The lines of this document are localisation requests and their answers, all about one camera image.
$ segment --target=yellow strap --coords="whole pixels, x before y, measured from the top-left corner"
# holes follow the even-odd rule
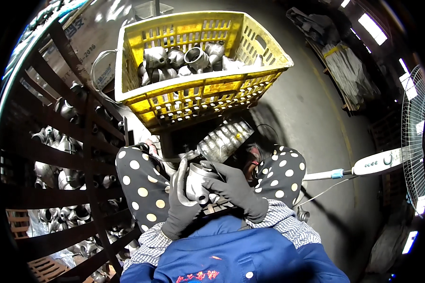
[[[328,57],[330,54],[337,52],[339,50],[344,50],[348,48],[348,46],[345,45],[337,45],[334,48],[332,48],[331,50],[329,50],[328,52],[326,52],[326,54],[323,55],[324,59],[326,59],[326,57]]]

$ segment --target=stack of metal fittings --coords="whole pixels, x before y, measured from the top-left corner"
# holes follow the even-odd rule
[[[223,40],[207,42],[204,50],[196,44],[184,53],[178,46],[165,49],[161,46],[146,48],[143,51],[143,61],[137,74],[140,85],[169,80],[175,77],[190,76],[210,71],[236,70],[246,67],[262,67],[263,56],[257,54],[252,65],[233,61],[225,56]]]
[[[74,83],[71,90],[84,100],[87,97],[86,88]],[[123,130],[123,124],[115,120],[111,114],[102,106],[94,105],[96,114],[101,116],[105,121],[111,123],[114,127]],[[64,98],[60,98],[54,105],[54,111],[59,113],[63,118],[77,124],[80,128],[84,125],[84,116],[80,115],[77,110],[71,106]],[[61,133],[57,129],[47,126],[42,128],[37,133],[30,133],[32,139],[40,141],[43,144],[51,146],[57,150],[61,150],[68,154],[83,155],[83,143],[75,140],[65,133]],[[92,134],[106,143],[113,146],[123,146],[122,141],[116,139],[111,134],[103,132],[99,127],[93,125]],[[115,156],[103,153],[99,150],[92,149],[92,158],[113,164]],[[38,189],[60,189],[60,190],[86,190],[85,176],[82,171],[62,168],[45,164],[42,162],[34,163],[34,172],[32,182],[34,181],[35,188]],[[118,184],[117,178],[114,175],[94,175],[93,185],[95,188],[112,189],[115,184]],[[119,211],[127,208],[125,201],[120,199],[111,199],[98,204],[100,212],[105,215],[113,215]],[[38,218],[40,223],[44,226],[48,233],[55,233],[58,231],[66,230],[93,221],[91,214],[90,204],[75,205],[70,207],[55,207],[38,210]],[[134,226],[134,223],[112,227],[108,231],[109,239],[113,238],[114,241],[129,232]],[[129,249],[138,248],[137,241],[133,241],[132,247]],[[103,249],[99,236],[93,236],[87,240],[68,248],[71,252],[80,255],[81,257],[89,258]],[[130,250],[123,249],[119,254],[119,260],[125,260],[129,257]],[[105,282],[108,280],[108,265],[105,264],[96,270],[91,277],[97,283]]]
[[[198,143],[198,153],[209,161],[223,163],[253,132],[245,121],[225,120]]]
[[[122,236],[126,235],[130,230],[135,226],[135,222],[132,220],[130,224],[123,226],[112,227],[110,230],[107,230],[107,237],[109,242],[112,244],[114,241],[117,241]],[[132,240],[127,246],[125,246],[117,255],[119,261],[124,262],[126,259],[130,258],[130,254],[139,248],[139,243],[137,240]],[[79,262],[83,262],[86,259],[94,256],[98,252],[104,249],[102,242],[99,239],[99,235],[92,236],[80,243],[77,243],[73,246],[68,247],[68,251],[74,253],[74,256],[80,257]],[[92,275],[94,282],[103,283],[108,281],[110,274],[108,263],[102,265],[97,269]]]

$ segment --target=concrete floor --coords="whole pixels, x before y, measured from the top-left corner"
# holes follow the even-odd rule
[[[272,34],[295,66],[279,77],[254,113],[261,116],[260,123],[279,124],[279,142],[303,154],[309,173],[349,169],[360,158],[375,153],[367,119],[348,117],[341,109],[342,101],[334,84],[323,74],[321,62],[305,47],[304,35],[285,17],[283,8],[262,0],[161,2],[174,7],[175,13],[246,12]],[[334,183],[337,181],[307,182],[307,193],[317,195]],[[303,206],[311,215],[308,224],[321,235],[327,254],[351,282],[365,268],[380,225],[379,186],[378,177],[356,178]]]

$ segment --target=fan control panel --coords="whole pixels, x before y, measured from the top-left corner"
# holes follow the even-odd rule
[[[390,171],[402,164],[402,149],[388,150],[367,156],[357,161],[353,167],[354,175],[369,175]]]

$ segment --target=blue jacket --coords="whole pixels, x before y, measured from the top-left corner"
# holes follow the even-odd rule
[[[212,220],[172,242],[157,267],[132,264],[120,282],[349,282],[322,244],[296,250],[275,229],[238,231],[241,224],[233,216]]]

